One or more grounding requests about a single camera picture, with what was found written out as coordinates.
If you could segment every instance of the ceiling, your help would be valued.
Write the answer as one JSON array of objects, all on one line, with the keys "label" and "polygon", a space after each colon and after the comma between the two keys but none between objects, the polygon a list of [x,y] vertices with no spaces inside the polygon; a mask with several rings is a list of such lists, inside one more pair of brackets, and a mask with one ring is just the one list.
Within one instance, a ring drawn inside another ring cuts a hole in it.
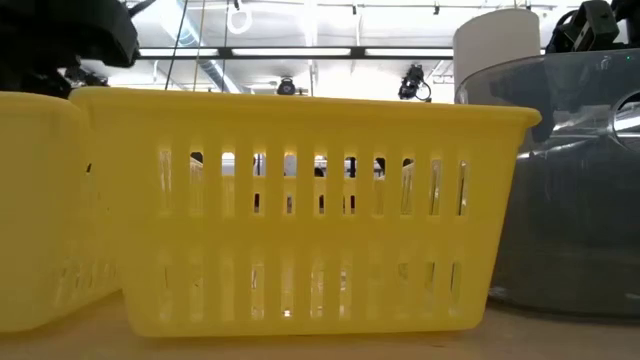
[{"label": "ceiling", "polygon": [[[142,48],[176,44],[187,0],[157,0],[134,23]],[[435,14],[434,4],[439,3]],[[581,1],[516,0],[540,18],[541,47],[557,19]],[[209,47],[267,46],[421,46],[451,47],[456,29],[471,18],[514,1],[500,0],[242,0],[240,13],[230,0],[189,0],[183,29],[191,26],[199,44]],[[273,83],[292,77],[314,95],[395,99],[401,77],[414,60],[218,60],[234,83],[254,92],[273,93]],[[434,101],[453,100],[451,61],[420,61],[431,74]],[[194,60],[140,60],[131,69],[87,68],[109,77],[113,86],[219,91]]]}]

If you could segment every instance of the yellow plastic basket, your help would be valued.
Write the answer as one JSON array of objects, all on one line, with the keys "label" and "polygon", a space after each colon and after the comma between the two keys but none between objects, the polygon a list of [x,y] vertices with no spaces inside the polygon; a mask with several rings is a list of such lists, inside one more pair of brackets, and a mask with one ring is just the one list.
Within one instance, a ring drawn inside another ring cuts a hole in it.
[{"label": "yellow plastic basket", "polygon": [[[124,89],[82,89],[72,102],[97,130],[128,313],[144,336],[475,326],[516,151],[539,118]],[[233,176],[222,174],[224,153]],[[256,153],[264,176],[253,175]],[[283,176],[291,153],[297,176]],[[325,178],[314,177],[316,155],[327,158]],[[355,178],[345,178],[349,156]],[[377,179],[376,157],[386,162]],[[403,176],[404,159],[413,170]]]},{"label": "yellow plastic basket", "polygon": [[67,101],[0,92],[0,332],[37,327],[117,288],[94,227],[87,130]]}]

